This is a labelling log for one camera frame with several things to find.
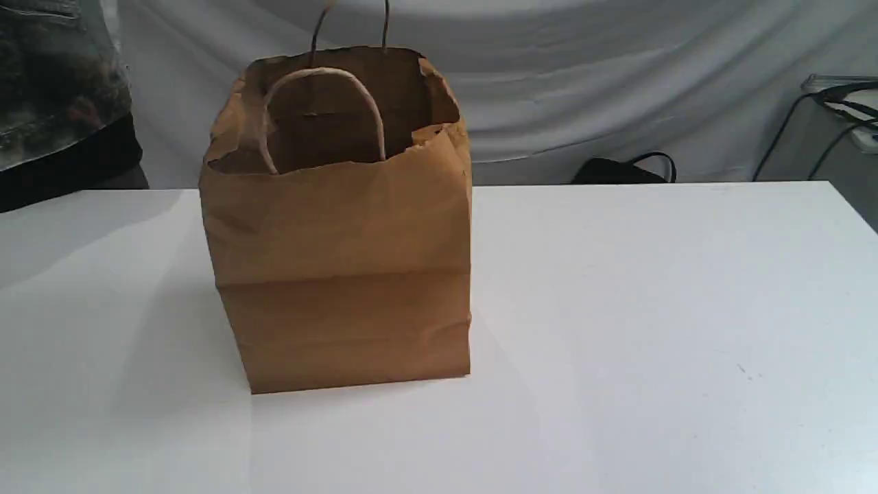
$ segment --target dark cloth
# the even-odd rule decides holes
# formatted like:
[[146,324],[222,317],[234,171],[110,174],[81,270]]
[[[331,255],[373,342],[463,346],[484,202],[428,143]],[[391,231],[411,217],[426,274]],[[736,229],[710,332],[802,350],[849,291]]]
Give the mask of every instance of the dark cloth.
[[0,171],[0,212],[83,189],[146,189],[131,113],[69,148]]

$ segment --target white backdrop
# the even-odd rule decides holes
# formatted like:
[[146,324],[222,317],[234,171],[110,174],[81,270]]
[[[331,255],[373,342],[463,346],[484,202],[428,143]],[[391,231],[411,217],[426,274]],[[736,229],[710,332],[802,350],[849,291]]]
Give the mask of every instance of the white backdrop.
[[[122,0],[153,187],[195,186],[255,58],[307,50],[323,0]],[[377,44],[384,3],[342,0],[323,47]],[[681,181],[748,177],[813,72],[878,74],[875,0],[392,0],[390,43],[449,78],[480,183],[560,183],[662,149]]]

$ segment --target white table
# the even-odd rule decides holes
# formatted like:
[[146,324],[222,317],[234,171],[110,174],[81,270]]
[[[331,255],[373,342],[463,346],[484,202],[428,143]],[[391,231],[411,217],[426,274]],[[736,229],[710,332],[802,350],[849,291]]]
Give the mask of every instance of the white table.
[[0,215],[0,492],[878,491],[878,236],[828,185],[474,201],[472,376],[253,398],[198,193]]

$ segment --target kraft paper bag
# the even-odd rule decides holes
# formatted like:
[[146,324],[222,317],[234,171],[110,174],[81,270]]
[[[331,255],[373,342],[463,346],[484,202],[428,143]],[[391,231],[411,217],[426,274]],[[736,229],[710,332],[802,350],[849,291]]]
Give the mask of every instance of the kraft paper bag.
[[423,56],[257,60],[211,134],[205,233],[253,393],[470,372],[470,143]]

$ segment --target camouflage fabric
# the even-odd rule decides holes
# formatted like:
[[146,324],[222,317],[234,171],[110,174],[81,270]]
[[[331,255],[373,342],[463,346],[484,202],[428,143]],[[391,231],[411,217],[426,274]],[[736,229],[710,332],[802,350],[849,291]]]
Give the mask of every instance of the camouflage fabric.
[[130,111],[100,0],[0,0],[0,171]]

